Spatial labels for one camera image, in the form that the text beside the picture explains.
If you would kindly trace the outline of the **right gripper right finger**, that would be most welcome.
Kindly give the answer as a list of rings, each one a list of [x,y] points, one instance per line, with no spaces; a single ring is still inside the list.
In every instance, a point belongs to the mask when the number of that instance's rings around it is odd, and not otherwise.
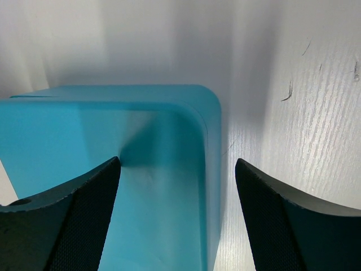
[[[235,178],[256,270],[360,270],[360,210],[305,193],[243,159]]]

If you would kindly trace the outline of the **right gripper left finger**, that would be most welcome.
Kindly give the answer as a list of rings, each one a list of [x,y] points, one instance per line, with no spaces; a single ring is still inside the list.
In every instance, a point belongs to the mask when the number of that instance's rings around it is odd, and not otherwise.
[[[98,270],[121,164],[1,207],[1,270]]]

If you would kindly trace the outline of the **teal box lid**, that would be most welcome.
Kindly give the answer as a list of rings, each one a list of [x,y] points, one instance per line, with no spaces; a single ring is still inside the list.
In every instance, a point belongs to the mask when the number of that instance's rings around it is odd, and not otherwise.
[[[204,140],[193,120],[115,102],[1,102],[1,162],[19,198],[114,156],[121,175],[100,270],[204,270]]]

